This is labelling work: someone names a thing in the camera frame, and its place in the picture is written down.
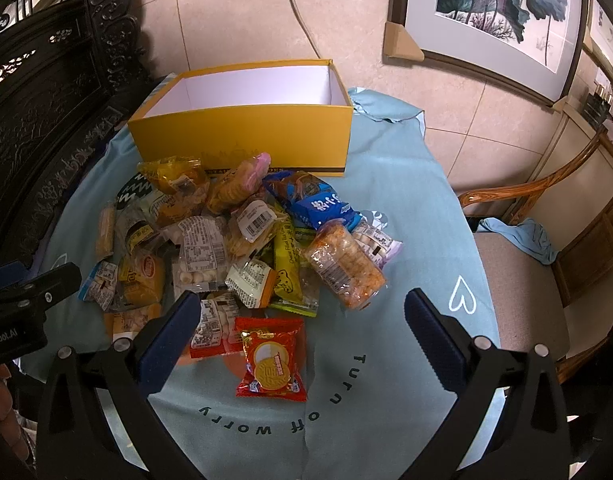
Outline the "person's left hand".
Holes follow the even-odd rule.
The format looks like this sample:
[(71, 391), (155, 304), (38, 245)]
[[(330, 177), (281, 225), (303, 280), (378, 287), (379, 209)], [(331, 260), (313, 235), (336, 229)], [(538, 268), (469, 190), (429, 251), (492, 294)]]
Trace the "person's left hand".
[(23, 437), (23, 431), (17, 422), (12, 396), (7, 388), (7, 379), (11, 376), (5, 364), (0, 365), (0, 435), (7, 442), (11, 451), (22, 463), (29, 458), (29, 447)]

